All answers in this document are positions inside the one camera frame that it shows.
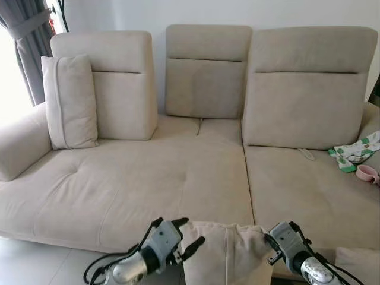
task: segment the back cushion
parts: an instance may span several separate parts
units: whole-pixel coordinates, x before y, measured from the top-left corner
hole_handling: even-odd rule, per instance
[[[251,34],[247,26],[169,26],[166,113],[239,118]]]
[[[377,32],[364,27],[255,32],[245,144],[325,149],[353,143],[376,42]]]
[[[89,56],[99,138],[151,138],[157,126],[157,102],[149,33],[64,33],[54,36],[51,45],[54,56]]]

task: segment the curtain tie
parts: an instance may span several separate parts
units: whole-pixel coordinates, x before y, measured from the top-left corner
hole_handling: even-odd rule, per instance
[[[26,21],[23,21],[21,24],[7,28],[8,33],[15,40],[22,39],[26,35],[33,32],[35,29],[37,29],[39,26],[41,26],[43,23],[45,23],[49,19],[49,17],[50,10],[45,9],[41,13],[34,15]]]

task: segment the pink cup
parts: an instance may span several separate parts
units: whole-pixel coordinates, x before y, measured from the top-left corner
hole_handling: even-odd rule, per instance
[[[356,176],[364,181],[371,181],[373,184],[379,183],[378,172],[370,166],[361,164],[357,166]]]

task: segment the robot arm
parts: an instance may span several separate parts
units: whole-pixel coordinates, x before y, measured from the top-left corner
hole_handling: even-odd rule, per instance
[[[188,220],[188,218],[180,218],[174,221],[164,221],[162,218],[158,218],[153,221],[141,243],[134,246],[129,252],[105,255],[90,264],[84,272],[85,283],[89,285],[133,285],[152,272],[162,273],[167,265],[183,263],[205,241],[205,238],[201,236],[190,244],[183,254],[180,253],[178,244],[183,239],[183,234],[179,227],[186,224]],[[155,231],[148,238],[152,228],[155,228]],[[88,281],[88,270],[96,262],[112,255],[119,256],[119,258],[99,267],[93,274],[91,281]],[[106,275],[106,279],[103,282],[96,283],[97,278],[103,274]]]
[[[167,265],[183,263],[205,242],[205,238],[201,236],[189,245],[183,254],[179,252],[178,244],[183,239],[179,227],[187,222],[188,218],[174,221],[158,218],[152,222],[142,241],[128,252],[107,254],[90,264],[84,272],[85,283],[134,285],[153,272],[162,273]],[[155,231],[148,238],[152,228],[155,228]],[[290,272],[301,275],[311,285],[350,285],[336,272],[336,270],[344,270],[327,264],[322,255],[316,254],[309,246],[311,241],[305,239],[300,227],[294,222],[282,222],[276,225],[269,234],[265,234],[265,239],[275,250],[275,254],[268,260],[270,265],[283,259]],[[88,281],[89,269],[103,258],[112,256],[119,259],[99,267],[91,281]],[[358,284],[363,285],[355,276],[347,271],[344,272]],[[103,274],[106,275],[106,279],[96,283],[97,278]]]
[[[290,223],[279,223],[270,230],[269,234],[265,234],[265,239],[276,251],[268,260],[270,265],[274,265],[283,258],[288,270],[293,274],[302,275],[309,284],[350,285],[336,272],[336,269],[342,270],[341,268],[327,264],[322,255],[316,254],[310,248],[311,241],[305,239],[296,223],[292,221]],[[363,285],[355,276],[347,271],[344,272],[356,280],[358,284]]]

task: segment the sectional sofa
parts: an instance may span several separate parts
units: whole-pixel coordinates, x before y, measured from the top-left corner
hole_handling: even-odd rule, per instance
[[[44,103],[0,130],[0,235],[114,252],[187,216],[293,220],[331,262],[338,246],[379,249],[379,188],[326,152],[380,128],[364,103],[376,31],[173,25],[166,41],[157,114],[147,32],[52,39],[54,56],[90,57],[99,146],[52,150]],[[380,170],[378,153],[366,163]]]

